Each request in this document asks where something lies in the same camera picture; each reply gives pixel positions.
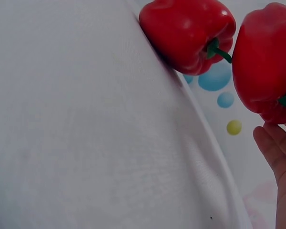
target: hand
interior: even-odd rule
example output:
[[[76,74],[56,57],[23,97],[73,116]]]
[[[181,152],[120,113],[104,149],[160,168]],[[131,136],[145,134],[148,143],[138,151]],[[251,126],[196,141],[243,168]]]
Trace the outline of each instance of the hand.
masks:
[[[264,124],[253,136],[276,177],[276,229],[286,229],[286,132],[277,125]]]

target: pink pattern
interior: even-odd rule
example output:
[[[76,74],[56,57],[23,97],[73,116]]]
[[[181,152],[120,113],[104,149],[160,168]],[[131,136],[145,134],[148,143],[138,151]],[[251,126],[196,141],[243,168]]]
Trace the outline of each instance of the pink pattern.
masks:
[[[276,182],[271,180],[260,184],[250,194],[244,197],[244,204],[250,217],[253,229],[269,229],[263,214],[250,204],[250,200],[252,199],[264,203],[275,203]]]
[[[275,203],[276,202],[276,183],[273,181],[268,181],[260,184],[253,190],[250,194],[256,200],[262,201],[264,203]]]

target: blue circle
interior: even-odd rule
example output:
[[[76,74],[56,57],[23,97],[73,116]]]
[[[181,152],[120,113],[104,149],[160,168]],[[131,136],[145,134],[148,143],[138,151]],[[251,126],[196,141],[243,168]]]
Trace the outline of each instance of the blue circle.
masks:
[[[213,64],[208,72],[200,75],[198,84],[207,91],[215,92],[227,86],[231,77],[231,66],[222,61]]]
[[[194,79],[194,77],[190,76],[190,75],[183,75],[183,76],[184,76],[185,81],[187,82],[187,84],[190,84],[193,81],[193,79]]]
[[[234,95],[230,92],[223,92],[217,98],[217,104],[222,108],[228,108],[234,103]]]

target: polka dot background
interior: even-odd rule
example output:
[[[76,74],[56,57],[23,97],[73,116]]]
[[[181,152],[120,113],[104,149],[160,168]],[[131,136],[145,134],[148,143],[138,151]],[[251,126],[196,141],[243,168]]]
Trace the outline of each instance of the polka dot background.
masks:
[[[194,77],[184,75],[188,84],[191,84]],[[208,92],[218,92],[224,89],[232,78],[231,66],[221,61],[213,64],[210,70],[198,76],[198,85]],[[234,103],[234,95],[231,92],[221,92],[217,97],[217,105],[220,108],[227,109]],[[242,131],[242,122],[231,120],[226,126],[229,135],[238,135]]]

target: fingertip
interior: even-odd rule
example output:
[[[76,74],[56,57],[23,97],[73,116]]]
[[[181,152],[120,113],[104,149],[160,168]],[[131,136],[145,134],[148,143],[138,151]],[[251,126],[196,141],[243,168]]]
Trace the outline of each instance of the fingertip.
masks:
[[[253,137],[255,138],[261,131],[265,131],[262,126],[257,126],[253,130]]]

